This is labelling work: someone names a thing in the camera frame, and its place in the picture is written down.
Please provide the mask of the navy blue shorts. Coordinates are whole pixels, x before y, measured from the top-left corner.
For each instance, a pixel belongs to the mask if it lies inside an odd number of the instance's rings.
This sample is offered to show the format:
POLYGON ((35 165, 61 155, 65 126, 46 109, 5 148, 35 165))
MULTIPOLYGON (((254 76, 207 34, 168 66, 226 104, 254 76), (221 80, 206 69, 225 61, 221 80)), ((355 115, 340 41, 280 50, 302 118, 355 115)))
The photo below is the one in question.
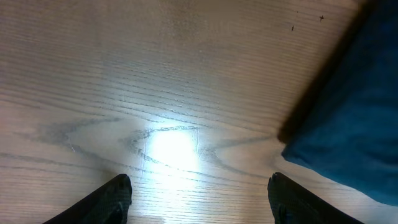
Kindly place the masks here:
POLYGON ((397 205, 397 0, 366 17, 285 126, 282 157, 377 202, 397 205))

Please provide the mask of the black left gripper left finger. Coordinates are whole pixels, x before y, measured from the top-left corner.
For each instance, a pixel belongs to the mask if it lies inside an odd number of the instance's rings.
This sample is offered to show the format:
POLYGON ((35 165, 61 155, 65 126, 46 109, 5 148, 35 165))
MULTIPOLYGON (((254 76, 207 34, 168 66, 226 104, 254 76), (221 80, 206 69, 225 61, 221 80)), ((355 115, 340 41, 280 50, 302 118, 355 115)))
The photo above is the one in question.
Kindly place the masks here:
POLYGON ((126 224, 131 197, 129 176, 119 174, 44 224, 126 224))

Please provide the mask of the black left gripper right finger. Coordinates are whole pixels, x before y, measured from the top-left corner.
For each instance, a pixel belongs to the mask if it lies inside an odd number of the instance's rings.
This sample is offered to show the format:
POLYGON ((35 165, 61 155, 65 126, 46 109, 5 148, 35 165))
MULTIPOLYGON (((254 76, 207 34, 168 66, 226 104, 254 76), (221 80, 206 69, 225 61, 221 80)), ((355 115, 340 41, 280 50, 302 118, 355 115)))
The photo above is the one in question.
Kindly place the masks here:
POLYGON ((267 191, 276 224, 363 224, 280 172, 270 177, 267 191))

